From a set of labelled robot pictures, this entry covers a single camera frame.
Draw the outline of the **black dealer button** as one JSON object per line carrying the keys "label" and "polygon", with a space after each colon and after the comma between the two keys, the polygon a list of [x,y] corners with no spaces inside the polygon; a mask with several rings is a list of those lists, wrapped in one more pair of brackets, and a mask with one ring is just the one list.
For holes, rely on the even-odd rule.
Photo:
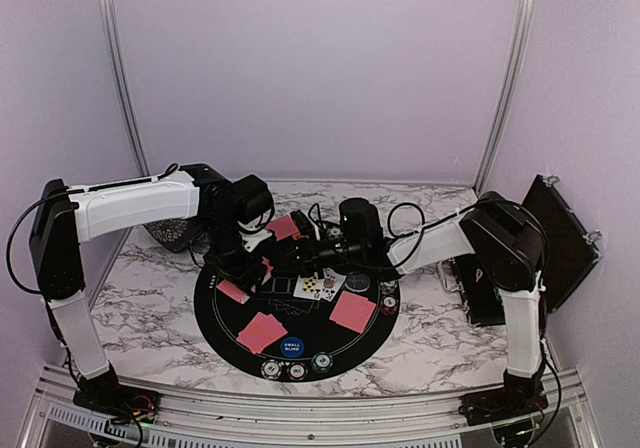
{"label": "black dealer button", "polygon": [[371,287],[371,278],[366,273],[351,273],[345,280],[345,287],[354,293],[364,293]]}

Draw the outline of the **red playing card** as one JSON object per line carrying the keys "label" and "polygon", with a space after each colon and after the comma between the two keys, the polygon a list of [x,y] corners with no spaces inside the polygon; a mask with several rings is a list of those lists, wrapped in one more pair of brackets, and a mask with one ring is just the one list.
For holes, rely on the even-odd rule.
{"label": "red playing card", "polygon": [[363,334],[376,308],[377,305],[364,296],[342,292],[329,320]]}
{"label": "red playing card", "polygon": [[249,324],[239,332],[236,340],[246,346],[262,345],[271,339],[277,331],[275,318],[259,312]]}
{"label": "red playing card", "polygon": [[275,235],[277,241],[299,233],[299,229],[290,215],[272,220],[266,225],[265,229],[271,231]]}
{"label": "red playing card", "polygon": [[375,308],[376,305],[373,303],[337,304],[330,315],[330,320],[358,334],[363,334]]}
{"label": "red playing card", "polygon": [[274,317],[257,316],[239,333],[236,341],[252,354],[261,353],[266,347],[286,335],[286,328]]}

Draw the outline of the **red playing card deck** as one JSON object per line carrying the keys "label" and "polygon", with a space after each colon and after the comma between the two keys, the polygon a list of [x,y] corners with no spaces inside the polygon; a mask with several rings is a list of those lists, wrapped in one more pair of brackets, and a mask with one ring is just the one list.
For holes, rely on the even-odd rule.
{"label": "red playing card deck", "polygon": [[216,289],[220,291],[222,294],[229,297],[231,300],[239,304],[246,303],[250,298],[250,296],[246,292],[236,287],[233,283],[231,283],[228,280],[224,280],[220,282],[216,286]]}

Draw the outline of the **blue small blind button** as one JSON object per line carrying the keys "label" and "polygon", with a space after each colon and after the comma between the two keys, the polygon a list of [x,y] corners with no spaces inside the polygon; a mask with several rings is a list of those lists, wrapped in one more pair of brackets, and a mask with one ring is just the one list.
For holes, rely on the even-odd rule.
{"label": "blue small blind button", "polygon": [[288,359],[297,359],[304,354],[305,345],[301,339],[289,337],[281,342],[280,351]]}

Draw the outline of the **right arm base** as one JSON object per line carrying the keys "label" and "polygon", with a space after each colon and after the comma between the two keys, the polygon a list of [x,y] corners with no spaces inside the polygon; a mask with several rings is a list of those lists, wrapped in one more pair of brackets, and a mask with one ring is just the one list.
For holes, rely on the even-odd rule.
{"label": "right arm base", "polygon": [[545,418],[549,402],[541,389],[528,396],[506,387],[471,392],[460,398],[458,412],[469,426],[492,423],[500,444],[529,442]]}

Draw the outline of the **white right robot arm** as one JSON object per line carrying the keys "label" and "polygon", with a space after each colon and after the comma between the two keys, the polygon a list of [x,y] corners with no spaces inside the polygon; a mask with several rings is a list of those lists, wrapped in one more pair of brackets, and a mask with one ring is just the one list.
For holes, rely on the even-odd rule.
{"label": "white right robot arm", "polygon": [[324,268],[360,270],[395,280],[449,258],[473,254],[502,300],[507,365],[495,398],[506,416],[534,399],[529,380],[544,371],[539,304],[549,259],[546,233],[521,205],[488,192],[474,204],[392,238],[384,236],[377,208],[364,198],[339,205],[340,234],[331,237],[320,219],[304,236],[285,243],[284,263],[299,274]]}

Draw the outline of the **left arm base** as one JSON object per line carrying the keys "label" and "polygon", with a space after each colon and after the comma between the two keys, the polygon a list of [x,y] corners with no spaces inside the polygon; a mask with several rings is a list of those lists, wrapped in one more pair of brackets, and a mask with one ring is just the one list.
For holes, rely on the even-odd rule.
{"label": "left arm base", "polygon": [[74,381],[74,404],[110,415],[116,424],[151,423],[156,418],[159,393],[122,384],[112,366],[97,377],[86,378],[79,374]]}

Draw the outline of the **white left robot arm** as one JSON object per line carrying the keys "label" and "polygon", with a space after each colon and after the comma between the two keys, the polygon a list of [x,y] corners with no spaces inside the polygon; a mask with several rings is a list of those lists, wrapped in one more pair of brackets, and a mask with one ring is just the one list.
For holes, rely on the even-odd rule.
{"label": "white left robot arm", "polygon": [[172,164],[159,175],[98,185],[47,183],[29,248],[39,291],[92,402],[116,413],[127,398],[85,300],[81,245],[148,223],[197,220],[209,244],[206,269],[249,291],[267,273],[257,247],[271,236],[249,225],[273,211],[272,194],[262,179],[248,175],[231,182],[206,164]]}

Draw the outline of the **black floral patterned pouch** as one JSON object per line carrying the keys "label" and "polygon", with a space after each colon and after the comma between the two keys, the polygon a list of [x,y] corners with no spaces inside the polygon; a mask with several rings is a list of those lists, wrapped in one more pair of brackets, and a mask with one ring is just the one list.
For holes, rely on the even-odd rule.
{"label": "black floral patterned pouch", "polygon": [[195,236],[194,226],[183,219],[147,223],[144,228],[161,246],[173,253],[186,250]]}

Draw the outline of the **round black poker mat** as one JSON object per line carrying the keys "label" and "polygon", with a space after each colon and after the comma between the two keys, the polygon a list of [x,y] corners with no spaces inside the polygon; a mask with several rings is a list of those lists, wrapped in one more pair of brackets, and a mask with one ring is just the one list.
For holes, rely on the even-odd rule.
{"label": "round black poker mat", "polygon": [[[250,376],[265,379],[261,366],[267,360],[277,361],[282,366],[279,382],[302,383],[319,381],[343,374],[371,358],[392,333],[399,315],[385,316],[380,311],[382,299],[393,296],[398,299],[399,289],[392,294],[382,294],[379,288],[381,280],[376,275],[360,270],[346,271],[340,268],[324,268],[320,272],[299,274],[284,263],[285,239],[267,241],[260,250],[266,275],[260,284],[249,290],[243,290],[250,298],[244,304],[231,300],[216,289],[224,281],[208,267],[204,267],[198,276],[194,291],[194,309],[198,328],[204,339],[225,362]],[[371,287],[367,292],[354,293],[345,287],[345,282],[332,301],[308,300],[293,296],[296,280],[337,273],[346,278],[351,273],[366,273],[371,278]],[[363,334],[344,328],[329,317],[342,292],[351,292],[364,296],[377,305]],[[288,331],[279,340],[270,344],[259,354],[252,354],[236,341],[257,313],[271,315]],[[297,359],[288,359],[280,351],[281,342],[289,337],[301,339],[305,345],[304,354]],[[317,373],[311,366],[311,360],[317,353],[328,353],[333,365],[326,373]],[[300,363],[306,366],[307,375],[303,380],[291,380],[288,375],[290,365]]]}

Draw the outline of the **black poker chip case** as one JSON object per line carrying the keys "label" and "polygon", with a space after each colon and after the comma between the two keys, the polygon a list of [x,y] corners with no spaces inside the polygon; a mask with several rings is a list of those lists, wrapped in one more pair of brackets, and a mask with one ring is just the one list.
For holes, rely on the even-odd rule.
{"label": "black poker chip case", "polygon": [[[554,187],[556,177],[537,175],[523,205],[541,223],[550,244],[550,260],[543,273],[545,303],[556,312],[600,259],[600,252],[586,229]],[[452,260],[467,319],[474,326],[505,323],[498,289],[486,276],[478,257],[468,254]]]}

